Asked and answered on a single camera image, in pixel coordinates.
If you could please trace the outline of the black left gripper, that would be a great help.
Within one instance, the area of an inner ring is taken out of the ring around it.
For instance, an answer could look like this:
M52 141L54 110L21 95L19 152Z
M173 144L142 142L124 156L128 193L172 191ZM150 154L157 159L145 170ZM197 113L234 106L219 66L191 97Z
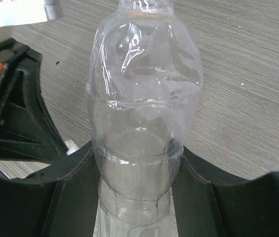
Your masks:
M0 160L54 163L66 155L41 94L41 61L15 39L0 43Z

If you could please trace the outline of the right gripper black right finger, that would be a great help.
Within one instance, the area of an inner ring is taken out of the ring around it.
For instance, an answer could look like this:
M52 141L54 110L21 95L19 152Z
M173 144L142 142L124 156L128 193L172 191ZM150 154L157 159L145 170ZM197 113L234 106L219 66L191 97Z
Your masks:
M279 237L279 172L247 180L185 149L172 193L181 237Z

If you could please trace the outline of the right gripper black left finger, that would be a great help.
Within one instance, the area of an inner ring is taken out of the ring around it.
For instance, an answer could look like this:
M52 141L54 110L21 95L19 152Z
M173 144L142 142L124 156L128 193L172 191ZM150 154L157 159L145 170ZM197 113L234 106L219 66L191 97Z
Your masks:
M0 237L91 237L99 171L92 143L24 179L0 172Z

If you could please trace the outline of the white bottle cap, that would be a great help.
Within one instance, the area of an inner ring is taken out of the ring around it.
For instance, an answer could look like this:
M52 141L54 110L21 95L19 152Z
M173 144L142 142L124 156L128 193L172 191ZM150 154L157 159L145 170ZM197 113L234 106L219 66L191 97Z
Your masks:
M66 152L66 154L68 156L79 150L79 147L76 145L76 143L73 140L67 140L67 141L65 141L65 144L68 148L68 150Z

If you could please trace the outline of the clear plastic bottle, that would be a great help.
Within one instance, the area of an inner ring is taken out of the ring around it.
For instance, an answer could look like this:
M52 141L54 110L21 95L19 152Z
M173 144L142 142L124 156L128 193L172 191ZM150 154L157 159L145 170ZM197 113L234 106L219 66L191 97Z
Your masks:
M100 237L168 237L170 187L199 105L199 50L171 0L121 0L86 85Z

